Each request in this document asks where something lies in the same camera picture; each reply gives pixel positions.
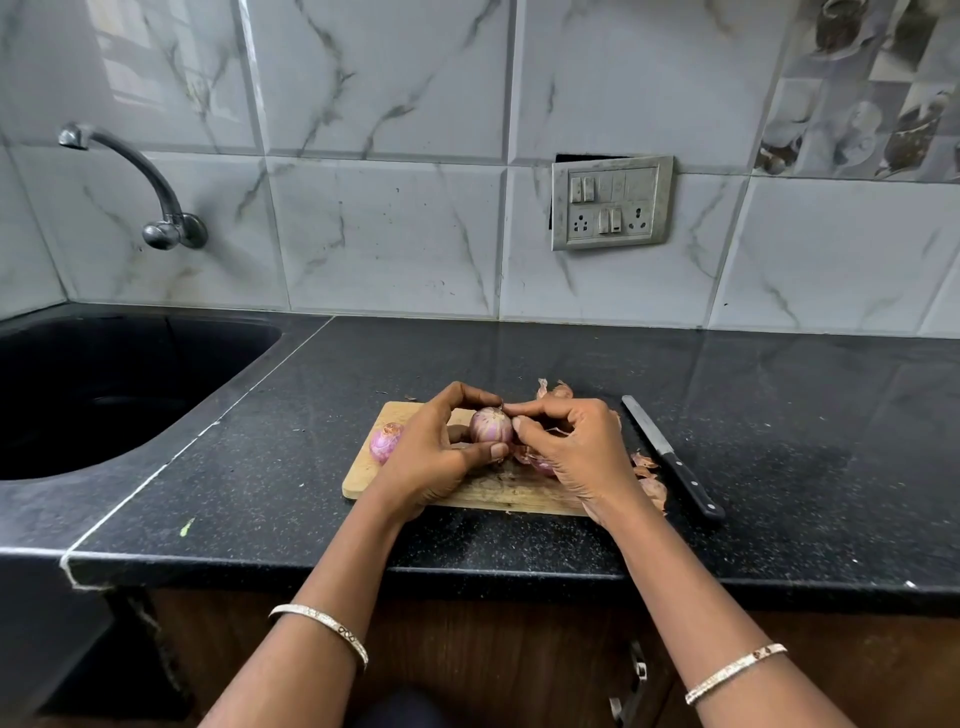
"electrical outlet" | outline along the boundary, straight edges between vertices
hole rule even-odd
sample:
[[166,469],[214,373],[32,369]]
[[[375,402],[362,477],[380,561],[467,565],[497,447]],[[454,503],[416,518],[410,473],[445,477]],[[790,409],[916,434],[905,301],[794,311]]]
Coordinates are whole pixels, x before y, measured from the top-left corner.
[[672,179],[672,157],[557,162],[553,165],[552,249],[663,242]]

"left hand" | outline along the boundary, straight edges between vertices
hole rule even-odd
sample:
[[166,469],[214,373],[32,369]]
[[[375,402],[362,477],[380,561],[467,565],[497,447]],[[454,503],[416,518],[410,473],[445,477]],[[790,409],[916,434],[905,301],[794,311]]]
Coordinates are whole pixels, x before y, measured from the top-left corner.
[[450,384],[410,418],[396,449],[366,492],[387,498],[407,520],[422,513],[423,506],[431,500],[449,496],[467,471],[510,453],[505,443],[473,443],[453,448],[453,443],[468,439],[468,429],[464,425],[447,426],[450,414],[455,407],[496,407],[502,401],[497,395],[460,381]]

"kitchen knife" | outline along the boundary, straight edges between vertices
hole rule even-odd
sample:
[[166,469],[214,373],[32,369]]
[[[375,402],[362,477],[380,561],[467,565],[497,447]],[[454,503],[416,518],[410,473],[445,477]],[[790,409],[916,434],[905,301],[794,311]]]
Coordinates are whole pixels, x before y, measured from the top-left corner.
[[673,451],[670,443],[663,437],[663,433],[654,425],[654,421],[643,411],[643,407],[630,395],[624,395],[620,400],[627,411],[630,412],[630,416],[634,418],[637,426],[643,430],[643,434],[646,435],[654,450],[660,454],[660,462],[664,469],[670,471],[686,488],[687,493],[704,518],[717,523],[725,519],[727,514],[724,509],[707,495],[700,478],[694,475],[693,471],[684,464],[684,461],[677,457],[677,453]]

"chrome faucet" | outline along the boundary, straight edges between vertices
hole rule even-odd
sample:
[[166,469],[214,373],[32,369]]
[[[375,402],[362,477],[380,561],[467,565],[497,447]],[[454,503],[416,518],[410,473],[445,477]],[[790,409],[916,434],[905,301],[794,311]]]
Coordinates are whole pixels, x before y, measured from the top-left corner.
[[130,144],[104,129],[89,124],[76,124],[72,121],[64,125],[57,135],[59,145],[68,149],[89,149],[91,141],[100,142],[126,159],[140,170],[154,187],[154,192],[160,200],[163,219],[143,226],[143,239],[147,245],[161,251],[168,251],[177,243],[187,248],[204,246],[206,243],[204,221],[180,209],[180,202],[170,183],[149,159],[137,152]]

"countertop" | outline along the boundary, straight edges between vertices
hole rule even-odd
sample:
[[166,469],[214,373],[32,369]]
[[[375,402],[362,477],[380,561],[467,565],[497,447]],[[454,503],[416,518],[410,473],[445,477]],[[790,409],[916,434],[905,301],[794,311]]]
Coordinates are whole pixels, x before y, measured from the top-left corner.
[[[120,465],[0,483],[0,556],[65,561],[84,587],[293,590],[350,508],[341,482],[385,401],[452,379],[526,400],[545,376],[643,404],[728,512],[707,526],[671,488],[667,519],[745,606],[960,615],[960,341],[190,315],[283,336]],[[439,506],[405,526],[384,589],[637,599],[589,519]]]

